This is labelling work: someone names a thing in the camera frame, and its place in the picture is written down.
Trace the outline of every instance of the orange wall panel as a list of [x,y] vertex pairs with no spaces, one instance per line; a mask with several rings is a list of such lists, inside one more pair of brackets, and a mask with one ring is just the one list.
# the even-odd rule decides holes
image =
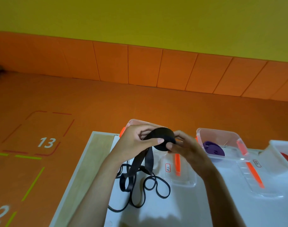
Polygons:
[[128,45],[128,83],[156,87],[162,51],[161,48]]
[[36,63],[25,41],[25,34],[0,32],[0,65],[6,70],[38,73]]
[[242,96],[270,99],[287,80],[288,63],[269,61]]
[[185,90],[197,53],[163,49],[157,87]]
[[100,80],[92,41],[57,38],[73,78]]
[[128,46],[93,42],[101,81],[128,83]]
[[39,74],[72,77],[57,38],[26,35],[26,41],[40,67]]
[[271,97],[271,99],[288,101],[288,80],[287,82]]
[[241,96],[266,62],[234,57],[213,93]]
[[213,93],[232,57],[198,54],[186,91]]

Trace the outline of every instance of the label sticker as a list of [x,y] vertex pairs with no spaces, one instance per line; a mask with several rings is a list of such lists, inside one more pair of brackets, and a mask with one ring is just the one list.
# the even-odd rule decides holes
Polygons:
[[166,163],[166,172],[171,172],[170,164],[169,164],[169,163]]
[[253,159],[253,162],[255,163],[255,165],[256,165],[257,167],[262,167],[257,160]]

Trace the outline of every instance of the floor marking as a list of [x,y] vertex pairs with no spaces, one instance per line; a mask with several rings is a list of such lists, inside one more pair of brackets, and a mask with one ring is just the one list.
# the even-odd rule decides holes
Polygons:
[[72,115],[72,114],[69,114],[69,113],[62,113],[62,112],[53,112],[54,114],[61,114],[61,115]]
[[39,155],[39,156],[51,156],[55,151],[56,149],[58,148],[58,146],[60,145],[61,142],[58,143],[58,145],[55,147],[55,149],[53,150],[53,152],[51,152],[50,154],[34,154],[34,155]]
[[28,152],[16,151],[16,150],[3,150],[3,152],[19,153],[19,154],[28,154]]
[[36,177],[36,179],[34,180],[34,182],[31,184],[30,188],[28,189],[28,191],[26,192],[26,194],[24,195],[24,197],[22,198],[21,202],[23,202],[26,197],[28,196],[28,194],[30,193],[31,189],[33,188],[33,186],[35,185],[36,181],[38,180],[38,178],[40,177],[41,173],[43,172],[45,167],[42,168],[42,170],[40,171],[40,173],[38,174],[38,176]]
[[39,158],[39,157],[31,157],[31,156],[25,156],[25,155],[15,155],[15,157],[18,157],[18,158],[25,158],[25,159],[42,159],[42,158]]
[[15,215],[17,214],[16,212],[13,212],[13,214],[11,215],[10,219],[8,220],[8,222],[6,223],[5,227],[8,227],[10,225],[10,223],[12,222],[13,218],[15,217]]
[[13,130],[12,133],[10,133],[3,141],[2,143],[4,143],[19,127],[21,127],[22,124],[20,124],[19,126],[16,127],[16,129]]
[[28,115],[28,117],[26,117],[25,120],[27,120],[29,117],[31,117],[31,115],[34,114],[35,112],[47,112],[47,111],[33,111],[32,113],[30,113],[30,114]]
[[90,145],[90,143],[91,143],[91,140],[93,139],[93,136],[94,136],[94,132],[91,133],[91,136],[90,136],[90,138],[89,138],[89,140],[88,140],[88,142],[87,142],[87,144],[86,144],[86,146],[85,146],[85,149],[84,149],[84,151],[83,151],[83,153],[82,153],[82,155],[81,155],[81,157],[80,157],[80,160],[78,161],[78,164],[77,164],[77,166],[76,166],[76,168],[75,168],[75,171],[73,172],[73,175],[72,175],[71,178],[70,178],[70,181],[69,181],[69,183],[68,183],[68,185],[67,185],[67,187],[66,187],[66,190],[65,190],[65,192],[64,192],[64,194],[63,194],[63,196],[62,196],[62,198],[61,198],[61,201],[60,201],[60,203],[59,203],[59,205],[58,205],[58,208],[57,208],[57,210],[55,211],[55,214],[54,214],[54,216],[53,216],[53,218],[52,218],[52,220],[51,220],[51,222],[50,222],[49,227],[54,227],[54,226],[55,226],[55,223],[56,223],[56,221],[57,221],[57,219],[58,219],[58,217],[59,217],[60,211],[61,211],[61,209],[62,209],[62,207],[63,207],[63,205],[64,205],[64,203],[65,203],[65,200],[66,200],[66,198],[67,198],[67,196],[68,196],[68,193],[69,193],[69,191],[70,191],[70,188],[71,188],[71,186],[73,185],[73,182],[74,182],[74,180],[75,180],[75,178],[76,178],[76,175],[77,175],[77,173],[78,173],[78,171],[79,171],[79,168],[80,168],[80,166],[81,166],[81,164],[82,164],[82,161],[83,161],[83,159],[84,159],[84,157],[85,157],[85,155],[86,155],[86,152],[87,152],[87,149],[88,149],[88,147],[89,147],[89,145]]
[[0,153],[1,156],[8,156],[8,154]]
[[74,121],[75,121],[75,120],[73,120],[73,121],[71,122],[71,124],[69,125],[68,129],[67,129],[66,132],[64,133],[63,137],[66,135],[66,133],[68,132],[68,130],[70,129],[70,127],[71,127],[71,125],[74,123]]

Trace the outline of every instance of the right hand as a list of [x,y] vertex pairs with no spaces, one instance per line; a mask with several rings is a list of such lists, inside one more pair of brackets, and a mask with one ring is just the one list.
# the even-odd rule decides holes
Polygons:
[[182,131],[175,131],[174,134],[180,141],[177,141],[176,144],[167,143],[167,149],[183,156],[203,180],[212,172],[216,171],[210,158],[195,138]]

